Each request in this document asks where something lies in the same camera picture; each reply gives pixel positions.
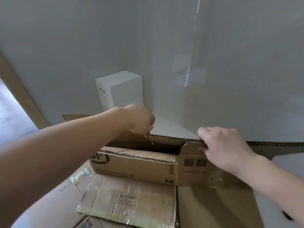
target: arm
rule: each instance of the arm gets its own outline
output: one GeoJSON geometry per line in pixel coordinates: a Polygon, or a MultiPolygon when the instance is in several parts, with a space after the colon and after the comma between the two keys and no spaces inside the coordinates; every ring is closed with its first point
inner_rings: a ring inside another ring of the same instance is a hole
{"type": "Polygon", "coordinates": [[[304,227],[304,180],[257,155],[235,129],[199,128],[210,162],[262,193],[304,227]]]}
{"type": "Polygon", "coordinates": [[[151,110],[131,104],[51,126],[2,147],[0,219],[5,222],[2,226],[11,226],[28,207],[113,138],[126,130],[147,134],[154,120],[151,110]]]}

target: black printed symbol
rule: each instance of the black printed symbol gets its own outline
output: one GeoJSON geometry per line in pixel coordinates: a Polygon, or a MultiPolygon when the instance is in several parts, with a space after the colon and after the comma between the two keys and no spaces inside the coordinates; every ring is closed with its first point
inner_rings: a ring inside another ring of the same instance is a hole
{"type": "Polygon", "coordinates": [[[110,157],[107,154],[95,153],[92,157],[92,162],[97,164],[107,164],[110,161],[110,157]]]}
{"type": "Polygon", "coordinates": [[[196,166],[206,166],[207,159],[198,159],[196,162],[196,166]]]}
{"type": "Polygon", "coordinates": [[[194,159],[185,158],[184,166],[193,166],[194,165],[194,159]]]}

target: right hand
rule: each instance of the right hand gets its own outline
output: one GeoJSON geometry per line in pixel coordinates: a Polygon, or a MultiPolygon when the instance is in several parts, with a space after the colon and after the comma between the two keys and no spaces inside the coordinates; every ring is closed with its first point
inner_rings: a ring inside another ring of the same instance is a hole
{"type": "Polygon", "coordinates": [[[148,134],[153,129],[155,116],[146,106],[130,104],[123,107],[129,120],[129,130],[137,134],[148,134]]]}
{"type": "Polygon", "coordinates": [[[201,148],[208,160],[235,176],[257,156],[236,129],[201,127],[198,135],[208,146],[201,148]]]}

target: black logo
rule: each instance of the black logo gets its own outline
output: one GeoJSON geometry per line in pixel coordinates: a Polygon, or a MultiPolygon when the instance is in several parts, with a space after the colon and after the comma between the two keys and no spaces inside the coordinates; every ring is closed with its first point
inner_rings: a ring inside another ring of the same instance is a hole
{"type": "Polygon", "coordinates": [[[92,162],[97,164],[107,164],[110,161],[110,157],[107,154],[95,153],[92,157],[92,162]]]}

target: gray wall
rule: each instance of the gray wall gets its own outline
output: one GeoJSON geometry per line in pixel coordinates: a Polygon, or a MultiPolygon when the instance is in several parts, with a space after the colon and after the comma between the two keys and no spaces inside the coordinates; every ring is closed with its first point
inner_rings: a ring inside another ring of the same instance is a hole
{"type": "Polygon", "coordinates": [[[132,0],[0,0],[0,49],[50,124],[102,112],[94,79],[124,70],[132,0]]]}

